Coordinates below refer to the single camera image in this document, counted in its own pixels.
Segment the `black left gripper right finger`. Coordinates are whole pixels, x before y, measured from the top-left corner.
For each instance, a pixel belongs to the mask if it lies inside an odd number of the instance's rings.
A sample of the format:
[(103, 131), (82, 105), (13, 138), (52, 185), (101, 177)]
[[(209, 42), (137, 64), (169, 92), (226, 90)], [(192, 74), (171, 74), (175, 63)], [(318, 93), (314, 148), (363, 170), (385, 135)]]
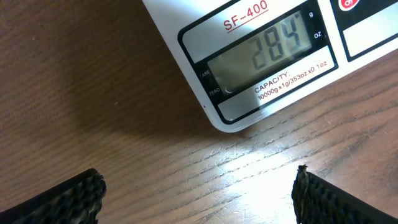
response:
[(392, 217), (299, 165), (292, 187), (296, 222), (301, 224), (397, 224)]

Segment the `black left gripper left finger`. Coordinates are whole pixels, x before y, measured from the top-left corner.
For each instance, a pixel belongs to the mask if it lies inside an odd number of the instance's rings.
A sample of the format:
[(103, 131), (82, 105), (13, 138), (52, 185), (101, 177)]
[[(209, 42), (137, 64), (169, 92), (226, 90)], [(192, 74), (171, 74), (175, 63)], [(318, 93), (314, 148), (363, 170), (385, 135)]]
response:
[(1, 223), (97, 224), (105, 194), (104, 177), (91, 168), (1, 212)]

